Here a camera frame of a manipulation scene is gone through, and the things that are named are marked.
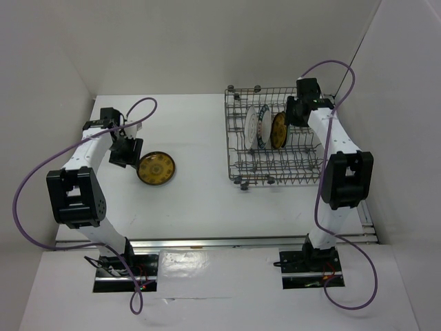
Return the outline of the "yellow patterned plate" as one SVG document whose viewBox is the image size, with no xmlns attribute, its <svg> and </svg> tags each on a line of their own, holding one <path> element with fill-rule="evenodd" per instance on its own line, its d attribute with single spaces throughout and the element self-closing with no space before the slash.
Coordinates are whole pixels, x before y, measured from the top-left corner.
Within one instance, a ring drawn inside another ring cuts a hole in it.
<svg viewBox="0 0 441 331">
<path fill-rule="evenodd" d="M 271 125 L 270 142 L 273 149 L 283 148 L 287 140 L 287 126 L 285 124 L 285 112 L 278 113 Z"/>
<path fill-rule="evenodd" d="M 176 172 L 173 158 L 165 152 L 149 152 L 142 156 L 136 168 L 138 178 L 147 185 L 160 186 L 172 179 Z"/>
</svg>

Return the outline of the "white plate blue rim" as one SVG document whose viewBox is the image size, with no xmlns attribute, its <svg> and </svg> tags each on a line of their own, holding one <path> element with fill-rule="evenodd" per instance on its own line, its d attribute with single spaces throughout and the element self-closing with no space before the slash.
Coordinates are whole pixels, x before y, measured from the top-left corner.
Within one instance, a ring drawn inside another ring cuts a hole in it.
<svg viewBox="0 0 441 331">
<path fill-rule="evenodd" d="M 259 149 L 265 149 L 271 134 L 271 112 L 269 106 L 264 104 L 258 114 L 257 142 Z"/>
</svg>

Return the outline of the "white plate with rings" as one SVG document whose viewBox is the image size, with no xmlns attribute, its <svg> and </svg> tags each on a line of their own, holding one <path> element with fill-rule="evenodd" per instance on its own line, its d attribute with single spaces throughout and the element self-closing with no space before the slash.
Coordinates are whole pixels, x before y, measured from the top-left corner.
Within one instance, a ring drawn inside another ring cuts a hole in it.
<svg viewBox="0 0 441 331">
<path fill-rule="evenodd" d="M 252 148 L 256 139 L 257 132 L 257 115 L 254 106 L 250 106 L 247 109 L 244 125 L 244 147 L 246 150 Z"/>
</svg>

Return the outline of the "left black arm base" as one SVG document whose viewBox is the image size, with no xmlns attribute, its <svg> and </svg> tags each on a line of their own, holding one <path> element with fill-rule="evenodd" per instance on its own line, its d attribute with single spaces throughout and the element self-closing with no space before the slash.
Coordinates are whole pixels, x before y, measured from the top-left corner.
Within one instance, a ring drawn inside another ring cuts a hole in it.
<svg viewBox="0 0 441 331">
<path fill-rule="evenodd" d="M 130 270 L 139 284 L 142 292 L 157 291 L 158 253 L 135 254 L 128 262 Z M 84 259 L 96 269 L 94 293 L 133 292 L 134 282 L 116 257 L 98 259 L 84 256 Z"/>
</svg>

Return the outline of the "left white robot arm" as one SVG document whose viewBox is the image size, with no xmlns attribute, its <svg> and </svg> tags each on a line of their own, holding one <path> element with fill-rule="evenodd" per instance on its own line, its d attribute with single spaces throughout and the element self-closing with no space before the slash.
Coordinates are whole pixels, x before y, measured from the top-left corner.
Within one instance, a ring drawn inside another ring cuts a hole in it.
<svg viewBox="0 0 441 331">
<path fill-rule="evenodd" d="M 121 275 L 133 272 L 136 258 L 126 237 L 119 234 L 106 217 L 107 203 L 96 173 L 106 152 L 116 166 L 136 168 L 143 140 L 136 136 L 142 125 L 105 132 L 125 124 L 123 114 L 114 108 L 102 108 L 98 120 L 83 126 L 85 143 L 79 145 L 71 159 L 60 169 L 50 171 L 46 183 L 54 219 L 74 229 L 91 242 L 100 243 L 102 257 Z"/>
</svg>

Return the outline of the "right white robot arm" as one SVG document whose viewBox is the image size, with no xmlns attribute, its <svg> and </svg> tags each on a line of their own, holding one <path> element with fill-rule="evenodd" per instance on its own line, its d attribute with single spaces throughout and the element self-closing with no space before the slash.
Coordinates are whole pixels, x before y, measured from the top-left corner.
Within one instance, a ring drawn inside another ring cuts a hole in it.
<svg viewBox="0 0 441 331">
<path fill-rule="evenodd" d="M 315 78 L 297 79 L 296 96 L 287 98 L 285 124 L 311 129 L 325 149 L 314 211 L 316 225 L 300 255 L 304 268 L 317 270 L 334 252 L 335 236 L 351 211 L 369 194 L 373 155 L 349 138 L 332 102 L 322 98 Z"/>
</svg>

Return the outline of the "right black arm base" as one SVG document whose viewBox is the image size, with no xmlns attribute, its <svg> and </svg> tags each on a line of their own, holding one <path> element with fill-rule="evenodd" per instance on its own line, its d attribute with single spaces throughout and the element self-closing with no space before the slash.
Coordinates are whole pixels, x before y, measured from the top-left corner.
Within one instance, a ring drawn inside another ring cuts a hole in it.
<svg viewBox="0 0 441 331">
<path fill-rule="evenodd" d="M 338 252 L 333 249 L 318 259 L 307 257 L 301 250 L 280 251 L 273 266 L 280 269 L 284 290 L 345 287 Z"/>
</svg>

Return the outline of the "aluminium front rail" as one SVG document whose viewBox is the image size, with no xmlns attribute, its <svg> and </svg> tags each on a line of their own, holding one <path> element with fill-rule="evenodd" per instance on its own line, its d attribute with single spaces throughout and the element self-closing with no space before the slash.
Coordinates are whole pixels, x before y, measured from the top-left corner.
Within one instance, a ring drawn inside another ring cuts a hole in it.
<svg viewBox="0 0 441 331">
<path fill-rule="evenodd" d="M 362 234 L 345 237 L 354 243 L 378 243 L 374 234 Z M 304 237 L 256 237 L 256 238 L 233 238 L 233 239 L 170 239 L 170 240 L 131 240 L 135 249 L 153 248 L 222 248 L 222 247 L 263 247 L 263 246 L 286 246 L 302 245 Z M 84 245 L 85 241 L 57 241 L 57 247 L 70 247 Z"/>
</svg>

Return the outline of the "aluminium side rail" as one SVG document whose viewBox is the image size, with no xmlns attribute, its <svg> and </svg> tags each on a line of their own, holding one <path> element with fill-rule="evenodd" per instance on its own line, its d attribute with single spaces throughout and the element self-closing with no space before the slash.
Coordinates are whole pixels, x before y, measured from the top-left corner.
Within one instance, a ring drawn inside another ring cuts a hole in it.
<svg viewBox="0 0 441 331">
<path fill-rule="evenodd" d="M 357 213 L 361 226 L 371 225 L 365 211 L 369 195 L 374 158 L 371 152 L 359 148 L 346 133 L 336 109 L 324 109 L 327 162 L 323 175 L 321 226 L 339 233 L 345 221 Z"/>
</svg>

